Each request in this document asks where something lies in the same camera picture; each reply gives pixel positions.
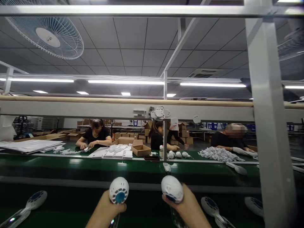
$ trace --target fan guard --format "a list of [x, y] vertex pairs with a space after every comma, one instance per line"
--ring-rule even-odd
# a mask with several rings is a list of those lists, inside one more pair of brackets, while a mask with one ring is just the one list
[[[0, 0], [2, 5], [56, 5], [63, 0]], [[61, 59], [73, 60], [84, 50], [83, 40], [65, 17], [6, 17], [24, 38], [47, 53]]]

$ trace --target woman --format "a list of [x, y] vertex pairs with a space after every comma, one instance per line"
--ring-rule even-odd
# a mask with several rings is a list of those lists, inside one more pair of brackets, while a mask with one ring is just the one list
[[[155, 121], [152, 122], [152, 126], [149, 132], [149, 138], [151, 139], [151, 149], [159, 150], [159, 146], [164, 144], [162, 135], [158, 132]], [[178, 146], [171, 146], [167, 144], [167, 150], [177, 151], [180, 150]]]
[[188, 150], [189, 145], [185, 144], [184, 141], [178, 136], [178, 131], [179, 131], [179, 129], [178, 129], [178, 125], [177, 124], [170, 126], [168, 137], [167, 137], [167, 143], [170, 144], [171, 143], [171, 138], [172, 138], [172, 136], [174, 136], [174, 138], [178, 142], [180, 142], [181, 144], [184, 145], [185, 150]]
[[98, 147], [107, 147], [112, 144], [112, 138], [108, 129], [104, 126], [102, 119], [92, 120], [91, 128], [76, 142], [76, 146], [80, 147], [80, 149], [87, 148], [86, 140], [88, 141], [89, 148], [93, 148], [95, 145]]

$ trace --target black shirt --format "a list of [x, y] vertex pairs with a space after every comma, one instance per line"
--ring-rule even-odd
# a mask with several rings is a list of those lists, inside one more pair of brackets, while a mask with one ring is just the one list
[[151, 149], [159, 150], [159, 146], [161, 146], [163, 144], [164, 144], [163, 137], [157, 132], [152, 133], [152, 135], [151, 135]]
[[[96, 140], [105, 140], [105, 138], [106, 138], [107, 136], [110, 136], [109, 131], [108, 131], [108, 129], [106, 129], [105, 127], [103, 127], [103, 128], [101, 129], [99, 135], [98, 135], [96, 138], [94, 138], [94, 136], [93, 136], [93, 131], [92, 131], [91, 128], [90, 128], [89, 130], [87, 130], [87, 131], [83, 134], [82, 137], [84, 137], [86, 140], [88, 140], [88, 144], [90, 144], [91, 142], [96, 141]], [[95, 146], [97, 146], [97, 147], [106, 147], [106, 146], [100, 145], [100, 144], [95, 145]]]
[[217, 132], [212, 135], [211, 146], [239, 147], [244, 149], [248, 147], [241, 138], [229, 138], [227, 135]]

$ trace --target man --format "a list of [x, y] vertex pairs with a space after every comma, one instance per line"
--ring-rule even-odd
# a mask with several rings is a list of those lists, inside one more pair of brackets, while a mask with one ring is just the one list
[[254, 152], [249, 149], [243, 141], [242, 137], [246, 133], [246, 127], [242, 124], [230, 123], [227, 124], [224, 131], [217, 132], [212, 135], [211, 146], [217, 148], [224, 148], [228, 151], [233, 151], [234, 148], [240, 148], [247, 152]]

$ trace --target pile of white plastic parts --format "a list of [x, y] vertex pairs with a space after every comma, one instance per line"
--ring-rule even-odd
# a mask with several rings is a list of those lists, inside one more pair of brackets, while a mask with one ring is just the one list
[[209, 158], [222, 162], [243, 162], [244, 159], [241, 159], [236, 154], [231, 153], [230, 151], [225, 150], [224, 148], [208, 147], [205, 150], [201, 150], [198, 154], [204, 158]]

